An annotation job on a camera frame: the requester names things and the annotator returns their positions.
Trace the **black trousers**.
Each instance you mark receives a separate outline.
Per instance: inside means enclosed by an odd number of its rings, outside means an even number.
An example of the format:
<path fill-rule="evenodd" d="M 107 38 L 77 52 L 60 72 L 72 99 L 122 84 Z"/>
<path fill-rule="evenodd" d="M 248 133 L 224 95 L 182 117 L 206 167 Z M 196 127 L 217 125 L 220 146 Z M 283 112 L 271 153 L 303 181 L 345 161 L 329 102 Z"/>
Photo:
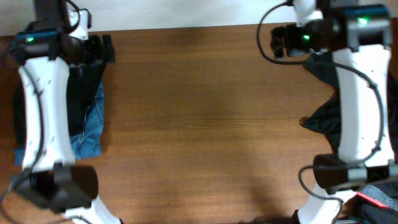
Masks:
<path fill-rule="evenodd" d="M 67 83 L 67 113 L 70 136 L 85 131 L 85 116 L 91 111 L 95 96 L 100 88 L 105 62 L 97 61 L 70 69 Z M 13 97 L 14 131 L 16 142 L 25 144 L 25 102 L 22 85 L 19 85 Z"/>

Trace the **blue denim jeans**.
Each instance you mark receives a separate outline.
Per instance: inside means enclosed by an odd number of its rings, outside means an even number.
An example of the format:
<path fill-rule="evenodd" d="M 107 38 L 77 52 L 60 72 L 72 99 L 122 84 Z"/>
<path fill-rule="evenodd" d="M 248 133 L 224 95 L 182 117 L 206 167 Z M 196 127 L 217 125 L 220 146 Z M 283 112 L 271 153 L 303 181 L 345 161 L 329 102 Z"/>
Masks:
<path fill-rule="evenodd" d="M 94 100 L 87 107 L 83 118 L 83 129 L 70 135 L 70 142 L 76 159 L 91 159 L 102 155 L 100 137 L 104 126 L 105 94 L 103 83 L 99 84 Z M 14 132 L 17 148 L 14 149 L 14 164 L 20 166 L 25 154 L 25 106 L 24 92 L 17 88 L 13 99 Z"/>

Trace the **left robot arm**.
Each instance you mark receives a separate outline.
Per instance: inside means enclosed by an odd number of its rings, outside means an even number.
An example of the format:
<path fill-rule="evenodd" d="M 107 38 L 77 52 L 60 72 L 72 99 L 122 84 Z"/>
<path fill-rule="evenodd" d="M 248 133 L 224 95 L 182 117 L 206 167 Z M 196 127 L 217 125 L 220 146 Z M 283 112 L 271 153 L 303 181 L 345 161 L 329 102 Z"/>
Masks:
<path fill-rule="evenodd" d="M 120 223 L 99 195 L 92 166 L 78 166 L 70 143 L 67 84 L 73 68 L 114 61 L 107 35 L 89 35 L 91 13 L 72 1 L 35 1 L 35 21 L 8 53 L 18 62 L 25 101 L 22 173 L 9 186 L 41 209 L 75 223 Z"/>

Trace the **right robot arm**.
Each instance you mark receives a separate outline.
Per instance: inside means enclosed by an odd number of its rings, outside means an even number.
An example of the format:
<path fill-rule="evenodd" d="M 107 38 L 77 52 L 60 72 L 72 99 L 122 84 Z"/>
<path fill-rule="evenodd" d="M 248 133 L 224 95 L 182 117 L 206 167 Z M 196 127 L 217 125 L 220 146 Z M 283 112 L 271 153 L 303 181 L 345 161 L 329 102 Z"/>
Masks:
<path fill-rule="evenodd" d="M 344 204 L 369 184 L 397 179 L 387 113 L 387 70 L 393 34 L 384 4 L 358 1 L 285 1 L 294 24 L 272 31 L 273 62 L 297 65 L 297 56 L 331 52 L 340 91 L 341 137 L 336 154 L 321 154 L 310 166 L 315 186 L 294 223 L 336 223 Z"/>

